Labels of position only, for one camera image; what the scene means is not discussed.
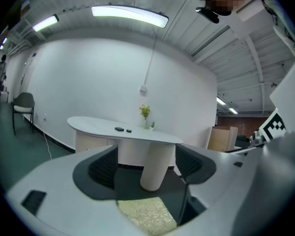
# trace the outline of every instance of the white oval table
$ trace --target white oval table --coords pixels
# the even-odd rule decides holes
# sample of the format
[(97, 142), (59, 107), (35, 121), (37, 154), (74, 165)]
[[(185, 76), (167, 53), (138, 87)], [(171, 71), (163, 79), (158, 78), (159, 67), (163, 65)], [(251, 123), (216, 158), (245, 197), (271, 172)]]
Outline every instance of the white oval table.
[(146, 191), (156, 191), (161, 186), (175, 144), (182, 139), (158, 131), (150, 131), (127, 123), (91, 117), (70, 117), (68, 124), (76, 130), (76, 152), (108, 145), (108, 139), (118, 139), (118, 155), (133, 154), (140, 147), (139, 141), (150, 142), (140, 185)]

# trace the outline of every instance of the small plant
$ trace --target small plant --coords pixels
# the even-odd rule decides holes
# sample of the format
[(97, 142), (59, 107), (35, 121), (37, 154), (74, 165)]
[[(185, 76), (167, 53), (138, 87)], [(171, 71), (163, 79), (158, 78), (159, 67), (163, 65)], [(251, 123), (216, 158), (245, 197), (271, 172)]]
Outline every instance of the small plant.
[(151, 108), (149, 106), (142, 105), (139, 109), (141, 110), (141, 115), (146, 120), (148, 118), (149, 113), (151, 112)]

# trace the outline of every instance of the white wall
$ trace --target white wall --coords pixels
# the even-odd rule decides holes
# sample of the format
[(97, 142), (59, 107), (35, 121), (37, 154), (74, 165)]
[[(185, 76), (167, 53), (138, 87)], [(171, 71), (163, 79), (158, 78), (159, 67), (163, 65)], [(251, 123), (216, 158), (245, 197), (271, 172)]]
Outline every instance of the white wall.
[(6, 67), (6, 81), (4, 85), (7, 87), (9, 92), (8, 101), (11, 102), (14, 97), (19, 95), (19, 90), (21, 86), (21, 80), (25, 70), (25, 62), (27, 62), (31, 49), (27, 49), (20, 54), (9, 59)]
[[(156, 130), (206, 147), (216, 115), (215, 75), (157, 41), (147, 93), (141, 95), (139, 87), (153, 42), (146, 36), (117, 30), (84, 29), (54, 35), (37, 53), (40, 58), (29, 82), (28, 91), (36, 102), (35, 124), (74, 147), (69, 117), (90, 116), (139, 125), (139, 107), (146, 104), (151, 107), (149, 122), (156, 122)], [(130, 159), (131, 164), (143, 165), (145, 153)], [(127, 163), (127, 158), (120, 163)]]

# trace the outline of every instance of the flower vase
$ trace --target flower vase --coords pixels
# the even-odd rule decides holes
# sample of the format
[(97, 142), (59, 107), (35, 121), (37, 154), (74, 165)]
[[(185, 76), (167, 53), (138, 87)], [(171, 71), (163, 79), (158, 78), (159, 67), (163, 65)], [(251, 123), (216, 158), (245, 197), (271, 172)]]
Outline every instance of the flower vase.
[(147, 129), (148, 128), (148, 120), (147, 119), (143, 119), (142, 128), (143, 129)]

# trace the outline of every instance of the fluorescent light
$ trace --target fluorescent light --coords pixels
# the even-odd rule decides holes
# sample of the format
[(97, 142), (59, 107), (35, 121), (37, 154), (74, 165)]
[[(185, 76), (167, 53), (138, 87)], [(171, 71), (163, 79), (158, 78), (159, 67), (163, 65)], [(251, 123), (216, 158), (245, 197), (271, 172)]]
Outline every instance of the fluorescent light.
[(235, 115), (238, 114), (233, 108), (230, 108), (230, 110), (231, 110)]
[(219, 98), (216, 98), (216, 101), (217, 101), (218, 103), (220, 103), (221, 105), (225, 105), (225, 102), (224, 102), (224, 101), (221, 101)]
[(58, 17), (56, 15), (53, 15), (53, 16), (41, 21), (37, 25), (33, 26), (33, 29), (34, 29), (34, 31), (39, 31), (41, 29), (44, 29), (47, 26), (57, 23), (58, 21), (59, 21)]
[(94, 17), (122, 17), (143, 21), (161, 28), (168, 22), (168, 17), (152, 11), (122, 6), (122, 5), (100, 5), (92, 7)]
[(0, 33), (0, 36), (9, 28), (9, 26), (6, 26), (3, 31)]

